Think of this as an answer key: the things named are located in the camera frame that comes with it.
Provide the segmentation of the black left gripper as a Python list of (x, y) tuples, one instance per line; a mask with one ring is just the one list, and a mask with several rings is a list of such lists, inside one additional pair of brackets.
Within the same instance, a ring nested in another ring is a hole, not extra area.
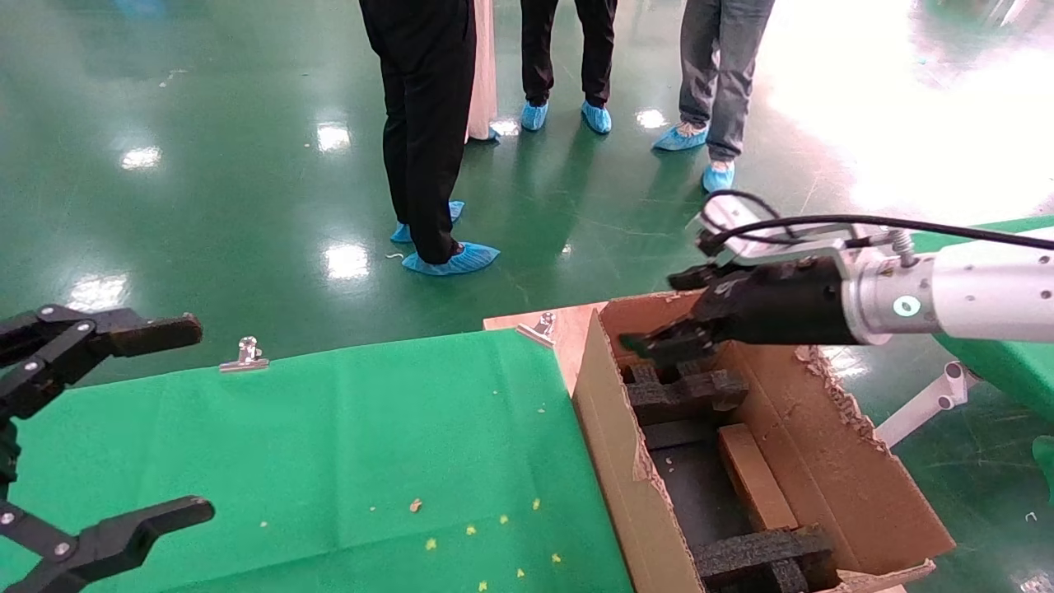
[[(1, 487), (18, 479), (21, 446), (11, 419), (30, 419), (109, 357), (169, 352), (202, 338), (195, 315), (147, 319), (131, 308), (87, 314), (45, 305), (3, 320)], [(82, 592), (141, 567), (160, 537), (215, 516), (207, 499), (188, 496), (110, 517), (71, 535), (7, 500), (1, 511), (2, 537), (40, 558), (7, 592)]]

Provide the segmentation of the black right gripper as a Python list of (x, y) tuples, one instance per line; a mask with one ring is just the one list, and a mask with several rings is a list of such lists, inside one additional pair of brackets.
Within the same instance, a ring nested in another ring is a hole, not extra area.
[(704, 289), (690, 318), (649, 333), (621, 333), (626, 352), (659, 367), (713, 357), (719, 342), (851, 345), (843, 275), (833, 258), (745, 268), (714, 263), (669, 275), (674, 292)]

